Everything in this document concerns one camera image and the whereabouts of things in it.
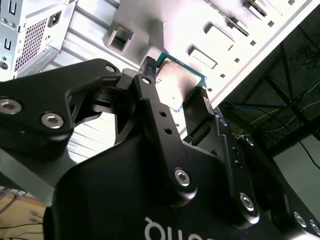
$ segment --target metal beam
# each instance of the metal beam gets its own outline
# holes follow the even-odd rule
[[[310,124],[310,121],[306,118],[305,115],[301,112],[301,110],[295,105],[292,104],[290,99],[280,90],[280,88],[271,80],[269,76],[266,77],[267,82],[269,85],[275,90],[275,92],[282,98],[282,100],[287,104],[291,105],[290,108],[292,112],[296,115],[297,118],[299,118],[304,125]]]
[[[289,95],[290,95],[290,100],[293,101],[295,99],[294,91],[292,88],[292,82],[290,78],[290,73],[289,73],[289,67],[288,67],[288,62],[287,62],[287,56],[286,56],[286,51],[283,42],[280,44],[280,49],[281,49],[281,54],[282,54],[282,61],[283,61],[283,67],[284,67],[284,72],[285,72],[285,79],[288,85],[288,90],[289,90]]]
[[[319,133],[319,128],[320,115],[311,120],[308,125],[303,125],[302,127],[298,128],[297,130],[291,132],[290,134],[282,138],[278,143],[270,147],[268,149],[268,152],[272,157],[274,157],[283,152],[284,150],[295,145],[299,141],[305,139],[307,136],[311,134],[311,132]]]
[[[254,131],[256,131],[256,129],[252,125],[247,123],[245,120],[243,120],[238,115],[236,115],[233,112],[229,111],[227,108],[223,108],[223,109],[221,109],[221,111],[222,111],[223,116],[226,119],[229,119],[233,123],[237,124],[240,128],[245,130],[248,134],[251,134]]]
[[[263,108],[263,109],[284,109],[285,106],[279,106],[279,105],[264,105],[264,104],[248,104],[248,103],[239,103],[239,102],[233,102],[234,105],[245,108],[245,107],[252,107],[252,108]]]
[[[280,62],[282,58],[282,55],[279,54],[275,60],[270,64],[270,66],[268,67],[268,69],[263,73],[263,75],[259,78],[259,80],[255,83],[255,85],[253,86],[253,88],[249,91],[249,93],[244,97],[244,99],[242,100],[242,103],[245,104],[250,98],[251,96],[257,91],[257,89],[260,87],[260,85],[263,83],[264,80],[266,80],[265,78],[265,74],[269,74],[274,68],[275,66]]]

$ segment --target silver computer case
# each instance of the silver computer case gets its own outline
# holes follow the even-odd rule
[[[36,74],[60,52],[77,0],[0,0],[0,81]]]

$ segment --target ventilation grille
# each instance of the ventilation grille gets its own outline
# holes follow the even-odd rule
[[[33,57],[38,55],[46,24],[47,18],[26,29],[22,55],[16,60],[15,71],[18,71]]]

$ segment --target wall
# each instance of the wall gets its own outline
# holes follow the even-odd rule
[[[311,135],[302,143],[320,166],[320,142]],[[320,221],[320,169],[312,163],[299,143],[274,160],[293,190]]]

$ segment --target screw hole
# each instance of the screw hole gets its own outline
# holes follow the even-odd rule
[[[105,65],[104,67],[105,67],[105,69],[108,70],[109,72],[114,73],[114,72],[116,71],[116,70],[115,70],[112,66],[110,66],[110,65]]]
[[[3,70],[7,70],[9,67],[8,67],[8,64],[2,61],[0,62],[0,68],[2,68]]]
[[[233,147],[232,150],[233,150],[236,154],[239,154],[239,151],[238,151],[235,147]]]
[[[239,168],[242,168],[242,165],[239,161],[235,160],[234,163],[239,167]]]
[[[160,111],[160,115],[161,115],[162,117],[166,117],[166,116],[167,116],[167,114],[166,114],[164,111]]]
[[[171,129],[170,128],[165,128],[164,129],[164,131],[167,133],[167,134],[169,134],[169,135],[171,135],[172,134],[172,131],[171,131]]]
[[[144,81],[146,84],[150,84],[151,83],[151,81],[146,77],[143,77],[142,81]]]

